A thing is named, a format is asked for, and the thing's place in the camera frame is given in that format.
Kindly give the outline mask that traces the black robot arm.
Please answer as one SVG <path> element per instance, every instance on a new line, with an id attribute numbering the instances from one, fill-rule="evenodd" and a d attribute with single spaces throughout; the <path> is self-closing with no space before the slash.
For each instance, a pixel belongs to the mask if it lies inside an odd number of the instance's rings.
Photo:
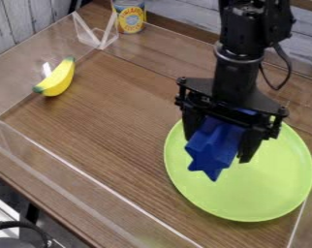
<path id="1" fill-rule="evenodd" d="M 192 139 L 209 117 L 244 129 L 238 158 L 252 160 L 261 143 L 280 135 L 289 111 L 257 88 L 265 50 L 288 55 L 281 42 L 292 36 L 291 0 L 218 0 L 221 33 L 214 47 L 214 77 L 180 77 L 176 104 L 185 137 Z"/>

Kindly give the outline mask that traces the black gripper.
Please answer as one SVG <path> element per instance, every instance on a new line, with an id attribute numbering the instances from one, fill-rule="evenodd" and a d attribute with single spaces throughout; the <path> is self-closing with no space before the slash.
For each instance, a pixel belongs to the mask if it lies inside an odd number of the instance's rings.
<path id="1" fill-rule="evenodd" d="M 213 78 L 180 77 L 176 83 L 176 104 L 182 111 L 185 138 L 192 139 L 208 116 L 247 128 L 238 158 L 241 163 L 248 163 L 263 141 L 280 136 L 289 110 L 267 97 L 256 86 L 248 95 L 236 92 L 216 94 Z"/>

